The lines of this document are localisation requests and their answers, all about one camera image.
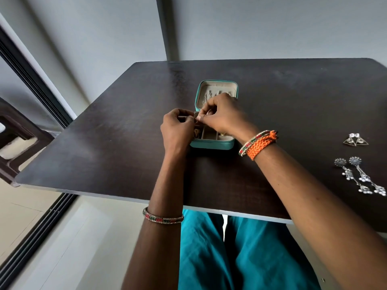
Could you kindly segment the black sliding door frame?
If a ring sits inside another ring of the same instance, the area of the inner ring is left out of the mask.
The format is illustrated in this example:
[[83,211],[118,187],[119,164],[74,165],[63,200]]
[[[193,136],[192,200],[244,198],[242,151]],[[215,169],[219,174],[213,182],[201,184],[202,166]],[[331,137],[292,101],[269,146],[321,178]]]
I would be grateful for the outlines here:
[[[73,122],[68,112],[1,25],[0,98],[54,138]],[[35,156],[20,166],[20,172],[23,166],[29,164]],[[0,184],[7,183],[0,179]],[[18,187],[7,185],[14,192],[22,193],[23,187],[17,184]],[[32,220],[28,221],[27,228],[23,229],[16,240],[11,242],[9,249],[0,254],[0,290],[8,290],[76,198],[70,194],[56,193],[54,199],[48,201],[43,209],[12,203],[15,208],[29,209],[37,213]]]

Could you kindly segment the person's left hand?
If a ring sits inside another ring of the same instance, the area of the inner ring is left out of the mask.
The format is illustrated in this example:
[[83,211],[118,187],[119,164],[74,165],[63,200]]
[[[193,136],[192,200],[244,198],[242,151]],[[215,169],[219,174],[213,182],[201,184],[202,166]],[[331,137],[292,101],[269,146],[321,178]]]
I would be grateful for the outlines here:
[[167,155],[186,155],[194,136],[194,122],[179,122],[178,116],[194,116],[193,111],[175,108],[164,115],[161,133]]

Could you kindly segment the red green beaded bangle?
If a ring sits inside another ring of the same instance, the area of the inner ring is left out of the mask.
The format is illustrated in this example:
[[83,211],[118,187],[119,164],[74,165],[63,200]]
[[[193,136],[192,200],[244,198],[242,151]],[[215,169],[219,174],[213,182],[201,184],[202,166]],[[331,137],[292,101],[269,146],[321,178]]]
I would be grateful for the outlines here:
[[250,149],[256,150],[262,146],[266,141],[270,140],[270,133],[271,131],[265,130],[253,136],[240,148],[239,156],[246,156]]
[[154,214],[150,214],[148,212],[148,207],[143,209],[143,216],[145,219],[147,219],[150,222],[154,222],[157,224],[164,224],[164,225],[179,224],[179,223],[182,223],[182,221],[184,220],[183,214],[177,218],[167,218],[167,217],[161,217],[161,216],[156,216]]

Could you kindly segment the long silver dangle earring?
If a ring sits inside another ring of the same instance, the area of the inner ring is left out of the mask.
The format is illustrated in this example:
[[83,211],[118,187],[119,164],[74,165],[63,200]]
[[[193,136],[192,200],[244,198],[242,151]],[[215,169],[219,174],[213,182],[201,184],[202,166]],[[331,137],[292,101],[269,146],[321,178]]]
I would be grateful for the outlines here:
[[361,184],[358,180],[355,179],[352,170],[346,167],[346,165],[347,165],[346,159],[336,158],[334,160],[334,165],[336,165],[337,167],[340,167],[344,170],[342,175],[346,178],[346,180],[354,181],[356,183],[356,185],[358,186],[359,192],[361,192],[363,194],[368,194],[368,195],[373,194],[373,192],[370,190],[370,188],[368,188],[368,186]]
[[369,188],[365,188],[365,185],[361,185],[361,191],[362,193],[364,194],[378,194],[378,195],[381,195],[381,196],[387,196],[387,191],[385,190],[384,187],[382,186],[379,186],[377,184],[375,184],[369,175],[367,175],[363,170],[362,168],[360,167],[360,164],[361,164],[362,160],[360,157],[358,156],[352,156],[350,157],[349,159],[349,163],[354,166],[356,168],[356,170],[359,172],[359,180],[362,182],[362,183],[370,183],[372,186],[373,186],[373,190],[370,190]]

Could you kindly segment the person's right hand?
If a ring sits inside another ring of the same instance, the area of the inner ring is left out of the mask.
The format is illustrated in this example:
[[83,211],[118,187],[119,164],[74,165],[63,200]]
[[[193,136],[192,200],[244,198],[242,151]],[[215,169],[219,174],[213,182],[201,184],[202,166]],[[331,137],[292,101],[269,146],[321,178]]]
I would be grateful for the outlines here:
[[239,108],[235,97],[222,93],[210,98],[199,111],[201,114],[216,114],[217,124],[205,124],[217,132],[227,133],[241,144],[245,144],[260,130],[251,123]]

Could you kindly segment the person's right forearm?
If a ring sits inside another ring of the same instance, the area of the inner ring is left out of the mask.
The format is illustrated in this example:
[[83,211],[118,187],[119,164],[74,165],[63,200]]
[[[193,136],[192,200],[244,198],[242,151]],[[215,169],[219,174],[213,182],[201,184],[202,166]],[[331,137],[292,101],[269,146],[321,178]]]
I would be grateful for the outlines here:
[[294,225],[345,290],[387,290],[387,244],[277,144],[254,158]]

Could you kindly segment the person's left forearm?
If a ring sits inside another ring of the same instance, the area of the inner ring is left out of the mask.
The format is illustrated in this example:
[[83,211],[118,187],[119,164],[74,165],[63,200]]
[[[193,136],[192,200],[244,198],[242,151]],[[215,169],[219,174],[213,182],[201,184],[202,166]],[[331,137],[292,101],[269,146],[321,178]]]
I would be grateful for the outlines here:
[[[183,210],[186,155],[167,155],[159,172],[148,212],[177,218]],[[143,221],[121,290],[177,290],[180,267],[181,223]]]

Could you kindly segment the teal jewelry box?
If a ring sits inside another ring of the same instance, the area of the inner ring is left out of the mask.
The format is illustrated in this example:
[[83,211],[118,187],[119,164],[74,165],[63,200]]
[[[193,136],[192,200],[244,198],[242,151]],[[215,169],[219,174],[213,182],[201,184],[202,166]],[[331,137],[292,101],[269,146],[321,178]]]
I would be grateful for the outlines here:
[[[195,117],[212,97],[222,93],[228,93],[231,97],[238,97],[238,84],[227,80],[204,80],[200,82],[195,98]],[[193,139],[192,148],[230,150],[234,146],[235,139],[232,136],[218,136],[218,132],[202,123],[196,123],[195,128],[202,130],[201,139]]]

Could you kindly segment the dark brown plastic chair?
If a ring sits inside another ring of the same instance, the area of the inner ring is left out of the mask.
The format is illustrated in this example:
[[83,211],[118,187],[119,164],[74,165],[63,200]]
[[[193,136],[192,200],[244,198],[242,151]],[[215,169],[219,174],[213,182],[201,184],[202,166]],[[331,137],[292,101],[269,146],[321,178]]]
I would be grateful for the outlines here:
[[54,137],[0,98],[0,179],[12,187],[20,166],[48,146]]

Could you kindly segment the teal trousers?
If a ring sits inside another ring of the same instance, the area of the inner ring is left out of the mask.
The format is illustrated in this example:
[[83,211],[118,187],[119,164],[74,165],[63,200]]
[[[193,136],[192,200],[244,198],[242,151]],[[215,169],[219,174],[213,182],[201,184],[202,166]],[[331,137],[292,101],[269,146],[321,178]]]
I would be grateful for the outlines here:
[[320,290],[287,226],[184,209],[178,290]]

